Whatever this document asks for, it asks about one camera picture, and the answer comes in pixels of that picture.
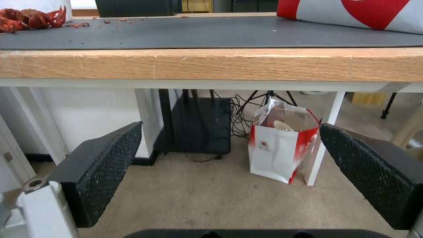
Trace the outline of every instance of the tripod leg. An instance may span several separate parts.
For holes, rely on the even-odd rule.
[[[281,96],[279,96],[279,95],[277,95],[277,94],[275,94],[275,96],[276,96],[277,98],[279,98],[280,100],[282,100],[282,101],[284,101],[284,102],[288,103],[289,105],[292,105],[290,102],[288,102],[287,100],[285,100],[283,97],[281,97]]]
[[[391,108],[391,105],[395,99],[396,93],[393,93],[391,98],[388,101],[388,104],[386,105],[385,110],[382,111],[382,116],[380,116],[380,118],[382,119],[386,119],[386,116],[389,114],[389,109]]]
[[[297,106],[297,103],[294,100],[294,97],[291,95],[291,92],[290,91],[286,91],[286,94],[288,94],[288,97],[291,99],[292,105]]]
[[[267,91],[266,93],[266,101],[264,101],[264,104],[266,105],[269,102],[270,97],[272,96],[273,91]]]
[[[239,110],[236,112],[236,114],[238,115],[240,112],[242,112],[242,110],[244,110],[245,106],[247,105],[247,103],[249,101],[251,101],[253,99],[253,97],[255,96],[255,94],[258,92],[258,90],[255,90],[250,97],[244,102],[244,104],[242,104],[242,106],[239,108]]]

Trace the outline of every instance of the tripod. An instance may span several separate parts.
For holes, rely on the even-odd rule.
[[[255,96],[257,94],[258,90],[255,90],[250,97],[244,102],[244,104],[242,104],[242,106],[239,108],[239,110],[236,112],[236,114],[239,114],[242,110],[244,110],[245,106],[252,100],[260,98],[260,97],[266,97],[266,101],[264,104],[267,104],[269,101],[270,97],[277,97],[278,99],[288,103],[289,105],[294,105],[297,106],[297,103],[295,102],[294,98],[292,97],[291,93],[289,91],[286,91],[286,94],[288,94],[289,99],[291,99],[291,102],[288,102],[287,100],[283,99],[282,97],[280,97],[279,95],[277,95],[273,90],[269,90],[267,91],[265,94],[261,94],[258,96]]]

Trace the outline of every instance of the plastic bag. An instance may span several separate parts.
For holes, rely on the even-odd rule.
[[[271,99],[254,114],[248,144],[250,172],[291,183],[318,130],[319,122],[310,110]]]

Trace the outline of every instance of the wooden desk edge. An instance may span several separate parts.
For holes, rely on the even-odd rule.
[[[0,78],[423,82],[423,47],[0,51]]]

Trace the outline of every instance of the baseboard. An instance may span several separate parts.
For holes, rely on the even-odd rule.
[[[49,154],[25,154],[29,162],[53,162],[52,157]],[[140,166],[152,166],[156,162],[159,153],[156,150],[153,150],[150,157],[135,157],[132,161],[132,165]]]

